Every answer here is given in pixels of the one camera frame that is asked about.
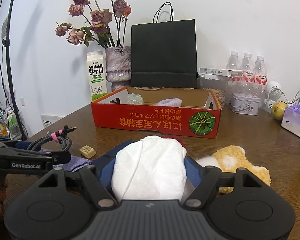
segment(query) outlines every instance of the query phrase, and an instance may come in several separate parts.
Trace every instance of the container of nuts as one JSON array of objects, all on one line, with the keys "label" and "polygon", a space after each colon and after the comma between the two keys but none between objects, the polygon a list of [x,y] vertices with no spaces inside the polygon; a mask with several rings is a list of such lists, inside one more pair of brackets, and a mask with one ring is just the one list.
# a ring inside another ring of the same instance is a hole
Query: container of nuts
[{"label": "container of nuts", "polygon": [[228,77],[199,73],[198,78],[200,79],[200,88],[213,90],[223,108],[226,100]]}]

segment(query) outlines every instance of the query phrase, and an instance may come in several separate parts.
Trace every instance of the ribbed gray surface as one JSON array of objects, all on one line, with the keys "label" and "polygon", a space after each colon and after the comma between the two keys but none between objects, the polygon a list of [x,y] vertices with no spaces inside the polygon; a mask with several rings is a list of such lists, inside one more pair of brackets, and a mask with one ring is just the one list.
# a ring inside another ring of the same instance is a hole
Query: ribbed gray surface
[{"label": "ribbed gray surface", "polygon": [[202,213],[187,211],[177,200],[122,201],[99,212],[89,228],[73,240],[226,240]]}]

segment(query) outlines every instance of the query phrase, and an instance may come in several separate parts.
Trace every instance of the red and white label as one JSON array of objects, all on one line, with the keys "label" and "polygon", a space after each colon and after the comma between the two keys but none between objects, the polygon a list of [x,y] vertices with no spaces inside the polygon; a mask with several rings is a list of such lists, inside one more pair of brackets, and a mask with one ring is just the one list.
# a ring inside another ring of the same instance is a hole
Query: red and white label
[{"label": "red and white label", "polygon": [[266,85],[267,84],[267,76],[266,75],[256,75],[256,83],[260,85]]},{"label": "red and white label", "polygon": [[252,71],[243,71],[242,78],[237,78],[237,81],[251,82],[254,83],[256,73]]}]

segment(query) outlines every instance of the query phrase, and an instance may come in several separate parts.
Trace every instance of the yellow fruit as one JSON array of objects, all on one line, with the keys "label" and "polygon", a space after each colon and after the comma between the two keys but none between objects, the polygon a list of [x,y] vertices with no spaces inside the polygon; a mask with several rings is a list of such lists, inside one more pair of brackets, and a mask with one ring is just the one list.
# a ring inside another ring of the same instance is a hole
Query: yellow fruit
[{"label": "yellow fruit", "polygon": [[288,106],[285,102],[276,102],[271,108],[271,113],[276,120],[282,121],[284,110]]}]

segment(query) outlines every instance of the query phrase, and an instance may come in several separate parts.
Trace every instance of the green pumpkin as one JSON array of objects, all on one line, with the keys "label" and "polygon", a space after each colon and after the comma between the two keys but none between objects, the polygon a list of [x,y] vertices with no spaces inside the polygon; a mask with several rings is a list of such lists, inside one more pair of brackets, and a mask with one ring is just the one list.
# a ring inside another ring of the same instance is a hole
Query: green pumpkin
[{"label": "green pumpkin", "polygon": [[208,135],[212,132],[215,123],[216,119],[213,114],[207,111],[201,111],[195,113],[189,119],[189,128],[190,131],[197,136]]}]

